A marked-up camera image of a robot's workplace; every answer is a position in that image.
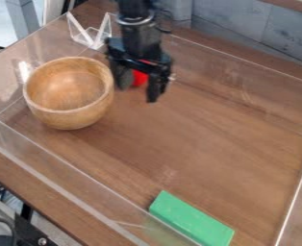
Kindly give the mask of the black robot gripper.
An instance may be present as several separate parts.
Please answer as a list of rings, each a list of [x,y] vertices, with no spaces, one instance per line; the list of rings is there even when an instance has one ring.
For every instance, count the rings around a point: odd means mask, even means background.
[[[106,48],[106,58],[117,88],[126,90],[132,86],[132,70],[149,74],[146,99],[149,103],[154,103],[169,84],[170,56],[162,51],[160,44],[152,45],[149,49],[126,47],[118,37],[106,39]]]

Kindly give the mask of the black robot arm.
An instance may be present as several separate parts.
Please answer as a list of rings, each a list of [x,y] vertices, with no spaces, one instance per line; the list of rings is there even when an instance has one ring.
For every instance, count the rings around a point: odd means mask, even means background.
[[[154,103],[165,92],[172,73],[172,58],[161,49],[157,24],[158,7],[153,0],[116,0],[120,37],[106,38],[106,58],[120,90],[133,84],[136,70],[148,75],[146,101]]]

